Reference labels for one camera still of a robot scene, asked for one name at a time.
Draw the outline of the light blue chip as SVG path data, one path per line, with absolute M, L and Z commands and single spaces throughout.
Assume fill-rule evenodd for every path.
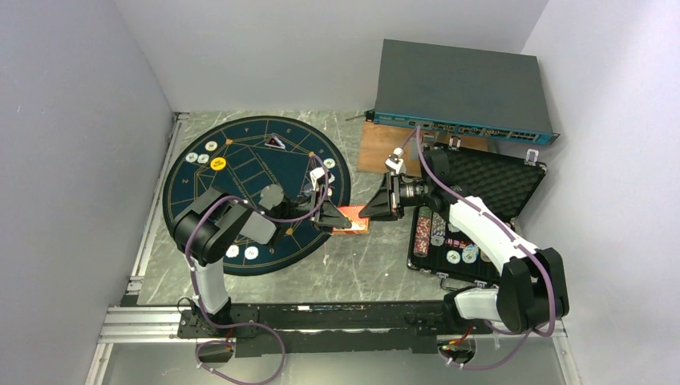
M 246 260 L 254 260 L 259 255 L 259 249 L 256 246 L 249 246 L 244 251 L 244 258 Z

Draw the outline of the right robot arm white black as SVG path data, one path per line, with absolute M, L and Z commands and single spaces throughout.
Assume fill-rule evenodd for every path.
M 403 217 L 406 207 L 428 205 L 446 215 L 448 224 L 487 255 L 500 281 L 495 288 L 469 286 L 444 297 L 442 322 L 450 332 L 460 333 L 482 320 L 500 322 L 511 334 L 552 335 L 557 319 L 569 312 L 561 255 L 522 238 L 466 185 L 445 184 L 452 153 L 448 149 L 420 152 L 423 176 L 406 182 L 403 150 L 395 148 L 385 161 L 381 186 L 360 217 L 395 221 Z

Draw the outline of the red playing card box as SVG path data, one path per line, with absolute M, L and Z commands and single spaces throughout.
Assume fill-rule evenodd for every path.
M 347 205 L 340 206 L 338 210 L 351 222 L 351 226 L 346 229 L 334 228 L 333 235 L 359 235 L 370 232 L 370 219 L 362 218 L 359 213 L 365 205 Z

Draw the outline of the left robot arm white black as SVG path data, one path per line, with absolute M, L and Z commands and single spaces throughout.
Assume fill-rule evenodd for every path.
M 328 188 L 289 198 L 281 186 L 265 187 L 257 205 L 209 188 L 180 213 L 169 227 L 172 239 L 189 267 L 192 311 L 209 336 L 223 335 L 232 322 L 231 298 L 224 284 L 222 260 L 238 237 L 259 245 L 274 245 L 285 226 L 310 221 L 322 232 L 349 229 L 352 222 L 330 201 Z

